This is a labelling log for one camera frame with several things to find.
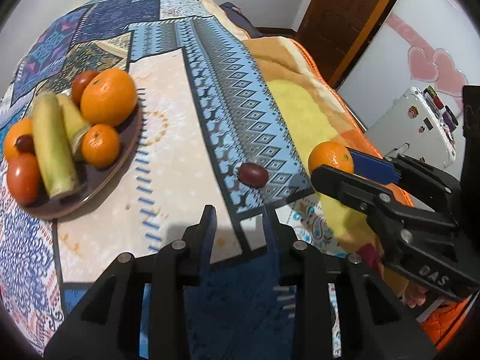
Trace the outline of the small mandarin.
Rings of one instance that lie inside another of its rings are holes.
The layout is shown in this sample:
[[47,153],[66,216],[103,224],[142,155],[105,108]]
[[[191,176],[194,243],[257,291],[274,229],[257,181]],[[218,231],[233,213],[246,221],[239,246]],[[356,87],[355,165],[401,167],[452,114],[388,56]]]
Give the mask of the small mandarin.
[[94,125],[83,137],[81,153],[97,169],[111,166],[120,153],[118,132],[108,124]]
[[312,174],[315,169],[322,165],[347,173],[354,172],[354,162],[350,151],[346,146],[334,141],[321,142],[311,151],[307,161],[309,173]]

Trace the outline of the yellow banana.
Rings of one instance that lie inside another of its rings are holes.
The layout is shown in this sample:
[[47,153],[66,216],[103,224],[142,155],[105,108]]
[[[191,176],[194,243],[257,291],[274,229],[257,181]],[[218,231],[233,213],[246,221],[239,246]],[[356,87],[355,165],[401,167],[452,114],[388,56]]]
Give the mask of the yellow banana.
[[58,98],[44,92],[32,103],[33,144],[47,195],[56,198],[73,194],[79,179]]
[[83,118],[75,102],[66,94],[57,94],[58,105],[62,108],[64,126],[69,140],[72,157],[76,162],[83,160],[81,144],[90,129],[90,124]]

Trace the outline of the large red tomato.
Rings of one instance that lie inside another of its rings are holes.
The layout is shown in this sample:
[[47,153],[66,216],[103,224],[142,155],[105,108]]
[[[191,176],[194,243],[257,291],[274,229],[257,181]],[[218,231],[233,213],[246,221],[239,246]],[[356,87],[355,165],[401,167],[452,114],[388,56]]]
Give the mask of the large red tomato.
[[13,198],[22,206],[38,199],[41,174],[33,154],[22,153],[13,158],[7,169],[7,186]]

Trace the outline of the large orange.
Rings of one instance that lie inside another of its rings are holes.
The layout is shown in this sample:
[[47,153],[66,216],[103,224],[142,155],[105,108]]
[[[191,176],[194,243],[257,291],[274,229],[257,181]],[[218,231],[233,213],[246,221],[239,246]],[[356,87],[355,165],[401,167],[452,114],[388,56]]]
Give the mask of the large orange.
[[19,155],[19,152],[16,149],[16,141],[23,135],[32,135],[31,118],[24,118],[8,129],[2,146],[3,154],[7,162],[10,162],[13,158],[16,158]]

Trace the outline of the white suitcase with stickers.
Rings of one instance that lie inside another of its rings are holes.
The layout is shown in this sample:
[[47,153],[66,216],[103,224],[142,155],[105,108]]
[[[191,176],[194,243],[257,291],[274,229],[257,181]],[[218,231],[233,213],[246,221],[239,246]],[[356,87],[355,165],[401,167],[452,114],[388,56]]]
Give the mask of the white suitcase with stickers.
[[456,146],[440,111],[419,88],[408,88],[365,133],[384,157],[407,155],[441,170],[456,161]]

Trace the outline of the orange yellow blanket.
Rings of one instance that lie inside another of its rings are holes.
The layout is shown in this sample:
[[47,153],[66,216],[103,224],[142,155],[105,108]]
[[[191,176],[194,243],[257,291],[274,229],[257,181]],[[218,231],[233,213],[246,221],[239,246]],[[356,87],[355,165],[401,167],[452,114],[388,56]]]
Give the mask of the orange yellow blanket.
[[[254,38],[245,25],[235,24],[213,0],[205,8],[250,51],[286,122],[303,164],[315,146],[332,141],[377,156],[340,97],[318,72],[297,41],[280,36]],[[331,197],[314,193],[291,206],[287,223],[298,237],[329,254],[357,252],[410,307],[425,304],[427,291],[383,266],[383,248],[364,214]]]

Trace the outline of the dark purple plate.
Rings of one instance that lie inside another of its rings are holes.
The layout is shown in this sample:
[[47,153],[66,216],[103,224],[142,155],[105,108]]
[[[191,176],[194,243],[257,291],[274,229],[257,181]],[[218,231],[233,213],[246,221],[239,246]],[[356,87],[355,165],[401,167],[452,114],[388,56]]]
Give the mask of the dark purple plate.
[[137,104],[130,116],[116,128],[120,138],[120,154],[111,166],[97,169],[85,162],[76,163],[76,173],[80,181],[76,191],[65,197],[49,199],[45,188],[41,187],[35,203],[22,206],[22,209],[31,216],[44,220],[59,219],[78,210],[101,192],[122,166],[130,161],[132,152],[137,148],[142,126],[143,110],[142,106]]

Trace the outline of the patterned patchwork bedspread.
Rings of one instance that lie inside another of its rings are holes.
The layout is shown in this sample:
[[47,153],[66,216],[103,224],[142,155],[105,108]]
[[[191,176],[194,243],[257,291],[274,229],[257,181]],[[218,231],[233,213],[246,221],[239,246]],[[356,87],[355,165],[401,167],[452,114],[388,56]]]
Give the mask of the patterned patchwork bedspread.
[[[66,284],[95,281],[123,251],[152,254],[214,205],[214,263],[264,245],[260,208],[287,223],[312,191],[286,122],[242,41],[200,0],[92,0],[37,32],[1,99],[1,131],[38,94],[68,92],[86,69],[126,70],[137,87],[137,148],[101,193],[58,222],[37,219],[1,188],[1,304],[35,354],[66,318]],[[239,167],[268,171],[260,189]]]

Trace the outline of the brown wooden door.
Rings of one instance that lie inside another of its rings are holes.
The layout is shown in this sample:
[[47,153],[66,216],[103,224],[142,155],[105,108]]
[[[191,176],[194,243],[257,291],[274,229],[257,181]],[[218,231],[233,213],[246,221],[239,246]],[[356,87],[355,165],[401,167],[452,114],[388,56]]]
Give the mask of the brown wooden door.
[[296,34],[329,86],[337,87],[396,0],[311,0]]

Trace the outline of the dark grape on plate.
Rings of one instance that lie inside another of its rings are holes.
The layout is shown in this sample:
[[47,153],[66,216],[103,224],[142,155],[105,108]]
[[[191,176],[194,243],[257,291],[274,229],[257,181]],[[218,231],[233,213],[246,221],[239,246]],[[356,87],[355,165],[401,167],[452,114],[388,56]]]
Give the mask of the dark grape on plate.
[[35,155],[34,142],[31,134],[18,136],[15,142],[15,148],[20,154]]

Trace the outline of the medium orange on plate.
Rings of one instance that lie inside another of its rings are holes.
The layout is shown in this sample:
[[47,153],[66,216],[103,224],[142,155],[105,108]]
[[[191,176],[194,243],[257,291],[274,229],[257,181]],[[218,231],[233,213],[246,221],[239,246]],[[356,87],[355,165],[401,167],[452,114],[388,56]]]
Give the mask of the medium orange on plate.
[[109,68],[97,74],[84,89],[80,113],[91,125],[122,124],[137,106],[137,88],[124,70]]

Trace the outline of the small dark red tomato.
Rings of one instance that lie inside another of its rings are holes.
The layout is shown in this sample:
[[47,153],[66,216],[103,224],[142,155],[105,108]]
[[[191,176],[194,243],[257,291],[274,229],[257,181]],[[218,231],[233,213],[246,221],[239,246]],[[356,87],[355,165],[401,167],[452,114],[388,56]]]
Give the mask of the small dark red tomato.
[[72,82],[72,101],[79,107],[81,96],[86,88],[86,86],[99,74],[95,70],[86,70],[81,74],[77,75],[74,81]]

